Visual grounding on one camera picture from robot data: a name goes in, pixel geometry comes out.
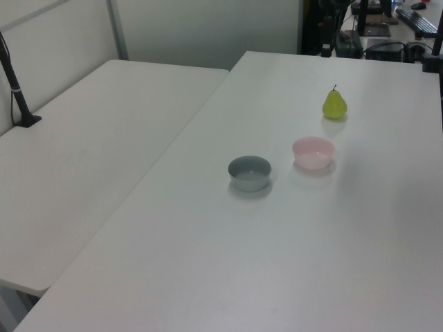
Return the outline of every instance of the desk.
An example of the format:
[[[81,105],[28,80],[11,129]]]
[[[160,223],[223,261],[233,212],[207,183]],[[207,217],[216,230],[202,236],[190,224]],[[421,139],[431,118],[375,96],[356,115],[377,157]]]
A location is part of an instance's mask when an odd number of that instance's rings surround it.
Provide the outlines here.
[[[437,83],[408,64],[247,52],[17,332],[439,331]],[[322,117],[335,84],[342,122]],[[308,135],[336,146],[318,174],[293,166]],[[271,163],[270,187],[230,186],[245,154]]]
[[[403,4],[403,9],[410,10],[410,5],[413,3],[417,3],[419,0],[406,0]],[[442,0],[431,0],[430,2],[426,2],[426,9],[417,10],[417,12],[423,16],[425,19],[430,21],[436,28],[438,27],[438,23],[440,22],[440,15],[442,14],[443,9],[443,1]],[[347,9],[345,19],[347,19],[351,15],[351,8]],[[397,13],[392,14],[393,17],[398,17]],[[341,30],[352,30],[352,20],[354,17],[349,18],[346,22],[343,23]],[[355,21],[354,29],[357,29],[357,21]],[[360,37],[361,44],[363,49],[366,49],[366,44],[369,38],[383,38],[383,39],[397,39],[403,43],[410,42],[414,40],[414,30],[409,28],[402,20],[399,19],[399,23],[396,25],[389,26],[391,37]],[[431,48],[434,44],[433,38],[425,38],[425,42]]]
[[[0,284],[42,295],[227,71],[110,61],[0,138]]]

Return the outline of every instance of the bowl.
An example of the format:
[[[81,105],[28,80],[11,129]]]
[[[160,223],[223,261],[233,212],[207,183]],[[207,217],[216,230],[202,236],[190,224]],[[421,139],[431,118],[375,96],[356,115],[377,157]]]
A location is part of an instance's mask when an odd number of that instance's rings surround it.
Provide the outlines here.
[[[243,192],[256,192],[268,185],[271,164],[257,156],[234,159],[228,166],[231,183]]]
[[[322,169],[329,165],[335,148],[321,137],[304,137],[292,145],[296,164],[305,169]]]

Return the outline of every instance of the gray bowl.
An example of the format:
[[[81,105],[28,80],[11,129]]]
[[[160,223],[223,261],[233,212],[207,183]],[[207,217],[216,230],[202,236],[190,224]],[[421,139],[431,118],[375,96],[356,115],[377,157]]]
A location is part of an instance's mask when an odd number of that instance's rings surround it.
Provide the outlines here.
[[[256,192],[268,185],[271,164],[261,157],[244,156],[234,159],[228,167],[234,187],[243,192]]]

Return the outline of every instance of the pink bowl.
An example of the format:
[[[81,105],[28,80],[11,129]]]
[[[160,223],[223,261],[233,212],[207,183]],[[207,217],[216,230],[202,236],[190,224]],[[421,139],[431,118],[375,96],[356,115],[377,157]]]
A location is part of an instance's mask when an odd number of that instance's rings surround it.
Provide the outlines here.
[[[292,145],[293,157],[297,165],[306,169],[321,169],[331,161],[335,148],[321,137],[304,137]]]

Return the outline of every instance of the pear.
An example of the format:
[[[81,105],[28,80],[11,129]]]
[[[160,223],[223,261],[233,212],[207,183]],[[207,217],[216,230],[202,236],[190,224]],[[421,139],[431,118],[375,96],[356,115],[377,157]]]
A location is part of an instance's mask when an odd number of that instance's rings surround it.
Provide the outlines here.
[[[347,111],[347,105],[345,100],[341,97],[341,94],[335,89],[334,86],[326,97],[323,104],[323,114],[326,118],[339,119],[345,116]]]

